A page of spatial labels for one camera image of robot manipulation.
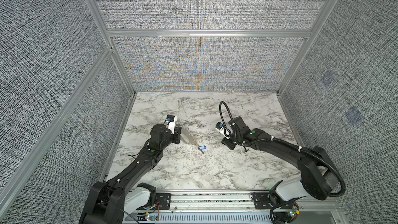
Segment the blue capped key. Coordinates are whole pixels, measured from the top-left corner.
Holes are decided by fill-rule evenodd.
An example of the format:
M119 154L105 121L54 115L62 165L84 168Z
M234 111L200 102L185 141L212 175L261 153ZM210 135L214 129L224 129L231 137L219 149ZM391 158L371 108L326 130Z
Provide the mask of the blue capped key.
M205 150L206 150L206 149L207 149L206 145L202 145L202 146L199 146L199 147L198 147L198 150L199 150L202 154L205 153Z

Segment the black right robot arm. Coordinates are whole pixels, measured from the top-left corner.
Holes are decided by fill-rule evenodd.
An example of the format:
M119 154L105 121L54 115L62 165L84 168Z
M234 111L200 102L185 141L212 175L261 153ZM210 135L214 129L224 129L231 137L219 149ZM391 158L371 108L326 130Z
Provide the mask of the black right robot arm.
M241 117L229 121L230 126L218 122L216 130L223 136L222 143L230 150L237 145L245 150L253 149L270 153L293 165L300 176L280 181L269 191L274 203L311 196L317 200L339 197L345 193L344 180L327 152L321 147L302 147L278 139L261 129L249 129Z

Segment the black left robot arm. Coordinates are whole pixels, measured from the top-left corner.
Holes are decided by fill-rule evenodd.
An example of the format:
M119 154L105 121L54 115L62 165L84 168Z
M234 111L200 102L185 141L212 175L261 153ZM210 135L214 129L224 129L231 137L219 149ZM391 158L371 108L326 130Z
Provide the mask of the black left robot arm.
M182 136L194 140L186 128L176 126L171 130L165 124L154 125L150 138L126 169L108 181L98 181L91 187L79 223L121 224L127 216L139 223L131 212L141 207L156 206L156 188L148 184L139 184L136 189L133 186L154 169L170 144L180 143Z

